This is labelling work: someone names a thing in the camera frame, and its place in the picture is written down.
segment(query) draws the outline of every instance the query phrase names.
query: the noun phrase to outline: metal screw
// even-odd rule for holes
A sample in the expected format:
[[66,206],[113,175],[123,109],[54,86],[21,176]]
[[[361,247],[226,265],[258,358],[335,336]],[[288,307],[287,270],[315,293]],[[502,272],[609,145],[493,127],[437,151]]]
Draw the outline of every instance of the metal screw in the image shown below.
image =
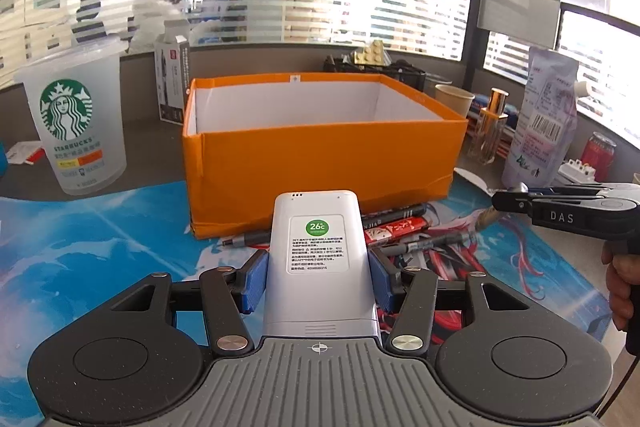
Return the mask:
[[216,344],[224,351],[239,351],[248,346],[249,341],[241,335],[226,335],[220,337]]
[[391,345],[401,351],[415,351],[422,347],[422,339],[415,335],[398,335],[391,341]]

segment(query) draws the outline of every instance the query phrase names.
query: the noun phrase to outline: green 26c label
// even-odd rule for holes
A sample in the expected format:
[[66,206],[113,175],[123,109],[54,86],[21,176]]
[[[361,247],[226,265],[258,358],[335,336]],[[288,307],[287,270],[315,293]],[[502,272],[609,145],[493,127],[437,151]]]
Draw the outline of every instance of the green 26c label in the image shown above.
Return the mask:
[[305,230],[309,235],[318,237],[319,235],[324,235],[329,232],[329,224],[322,219],[314,219],[306,224]]

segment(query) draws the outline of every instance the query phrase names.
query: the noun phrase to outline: gold bottle cap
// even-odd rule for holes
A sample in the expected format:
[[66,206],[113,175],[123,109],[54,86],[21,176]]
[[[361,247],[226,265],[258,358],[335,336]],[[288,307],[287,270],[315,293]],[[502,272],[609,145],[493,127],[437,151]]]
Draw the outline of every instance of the gold bottle cap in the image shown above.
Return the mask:
[[487,111],[492,112],[493,114],[502,114],[504,112],[504,106],[507,103],[508,96],[508,92],[498,89],[497,87],[492,87],[491,98],[486,106]]

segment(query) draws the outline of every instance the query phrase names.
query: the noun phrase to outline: white paper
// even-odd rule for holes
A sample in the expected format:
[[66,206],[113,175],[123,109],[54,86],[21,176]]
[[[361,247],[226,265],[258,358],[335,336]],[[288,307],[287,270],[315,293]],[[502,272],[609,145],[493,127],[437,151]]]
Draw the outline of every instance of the white paper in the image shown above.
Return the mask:
[[18,142],[9,149],[6,159],[11,165],[22,165],[29,156],[41,148],[42,142],[40,141]]

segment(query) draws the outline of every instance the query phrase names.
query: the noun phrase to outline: perfume bottle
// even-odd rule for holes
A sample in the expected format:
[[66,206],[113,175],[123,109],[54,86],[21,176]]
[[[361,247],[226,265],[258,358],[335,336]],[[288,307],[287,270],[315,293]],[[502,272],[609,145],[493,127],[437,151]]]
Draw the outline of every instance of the perfume bottle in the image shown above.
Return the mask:
[[508,96],[508,92],[494,87],[488,105],[480,110],[469,157],[482,165],[487,165],[495,159],[502,130],[507,122],[507,115],[503,111]]

